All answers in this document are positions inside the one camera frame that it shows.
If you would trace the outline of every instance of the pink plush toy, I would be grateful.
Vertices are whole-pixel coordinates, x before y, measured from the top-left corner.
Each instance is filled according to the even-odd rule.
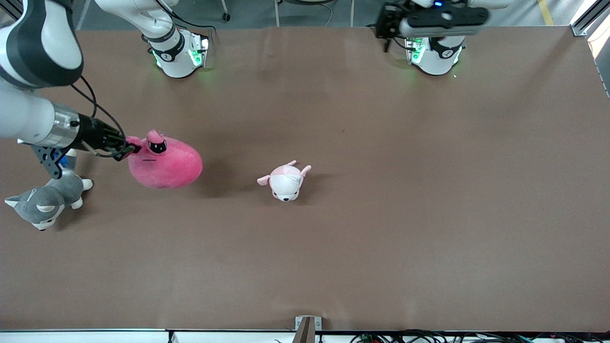
[[[293,167],[296,161],[292,161],[288,164],[282,165],[275,168],[270,175],[263,176],[258,179],[257,182],[261,186],[269,184],[273,197],[281,201],[292,201],[299,196],[299,190],[303,184],[303,178],[308,171],[311,170],[311,166],[299,170]]]
[[[183,187],[195,181],[203,171],[203,161],[197,150],[155,130],[144,139],[129,136],[126,140],[141,147],[138,153],[129,155],[127,161],[131,175],[146,187]]]

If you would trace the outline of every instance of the white paw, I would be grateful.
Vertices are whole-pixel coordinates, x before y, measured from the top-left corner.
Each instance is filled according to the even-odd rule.
[[[75,202],[75,203],[73,203],[72,205],[70,205],[70,207],[71,207],[72,209],[78,209],[78,208],[81,208],[81,206],[82,206],[82,198],[79,198],[78,200],[76,200],[76,202]]]
[[[83,179],[82,188],[83,188],[83,190],[90,190],[91,188],[93,188],[93,181],[91,181],[89,179]]]

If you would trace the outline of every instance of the table surface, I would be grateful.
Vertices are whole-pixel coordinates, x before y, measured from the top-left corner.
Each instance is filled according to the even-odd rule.
[[[81,153],[95,186],[53,228],[0,206],[1,328],[608,329],[610,103],[585,39],[490,28],[431,77],[368,29],[214,38],[208,70],[170,79],[138,34],[79,33],[126,132],[206,169],[152,190]],[[292,159],[313,169],[282,203],[256,179]],[[12,142],[0,173],[3,197],[48,179]]]

